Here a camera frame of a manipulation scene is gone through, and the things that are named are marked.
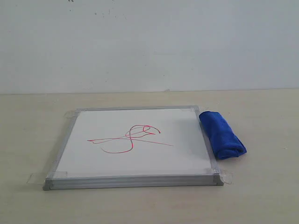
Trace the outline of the clear tape back right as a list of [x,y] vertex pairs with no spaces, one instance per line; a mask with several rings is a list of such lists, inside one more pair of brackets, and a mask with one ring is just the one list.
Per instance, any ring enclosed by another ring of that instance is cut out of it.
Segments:
[[198,105],[188,105],[188,106],[182,106],[180,107],[180,110],[184,112],[195,112],[195,113],[201,113],[202,109]]

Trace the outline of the clear tape front right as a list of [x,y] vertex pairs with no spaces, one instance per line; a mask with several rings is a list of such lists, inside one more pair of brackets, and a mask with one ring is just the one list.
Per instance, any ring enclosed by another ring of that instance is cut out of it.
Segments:
[[220,168],[206,169],[206,174],[212,177],[212,184],[217,186],[223,186],[224,184],[232,184],[233,175],[227,170]]

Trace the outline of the white board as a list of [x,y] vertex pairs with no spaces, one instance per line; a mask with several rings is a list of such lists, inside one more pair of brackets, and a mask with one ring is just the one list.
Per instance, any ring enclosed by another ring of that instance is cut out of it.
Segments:
[[70,118],[43,190],[205,186],[219,168],[199,113],[182,106],[82,108]]

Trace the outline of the clear tape back left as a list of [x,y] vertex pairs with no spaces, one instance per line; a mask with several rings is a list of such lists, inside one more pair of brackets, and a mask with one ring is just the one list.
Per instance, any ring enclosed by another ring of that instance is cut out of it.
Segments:
[[71,110],[71,111],[67,111],[64,114],[65,118],[73,118],[73,117],[77,117],[80,114],[80,110]]

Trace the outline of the clear tape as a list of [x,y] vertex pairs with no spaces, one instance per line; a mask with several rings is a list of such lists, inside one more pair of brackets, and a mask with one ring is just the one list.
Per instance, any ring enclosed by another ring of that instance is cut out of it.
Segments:
[[64,114],[65,118],[73,118],[73,117],[77,117],[80,114],[80,110],[71,110],[71,111],[67,111]]
[[26,184],[44,185],[57,178],[66,178],[67,172],[49,172],[49,173],[31,173],[26,181]]
[[212,177],[212,184],[217,186],[223,186],[224,184],[232,184],[233,175],[227,170],[220,168],[206,169],[206,174]]
[[188,105],[188,106],[182,106],[180,107],[180,110],[184,112],[195,112],[195,113],[201,113],[202,109],[198,105]]

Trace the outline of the clear tape front left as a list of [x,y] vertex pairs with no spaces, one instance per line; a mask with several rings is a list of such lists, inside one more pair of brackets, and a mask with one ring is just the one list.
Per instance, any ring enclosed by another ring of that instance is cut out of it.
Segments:
[[31,173],[26,181],[26,184],[44,185],[57,178],[66,178],[67,172],[49,172],[49,173]]

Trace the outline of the blue microfibre cloth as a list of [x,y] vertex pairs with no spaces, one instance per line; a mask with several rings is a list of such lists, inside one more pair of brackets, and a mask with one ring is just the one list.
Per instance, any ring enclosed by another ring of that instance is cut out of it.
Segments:
[[224,160],[246,154],[246,147],[219,112],[202,112],[199,119],[216,159]]

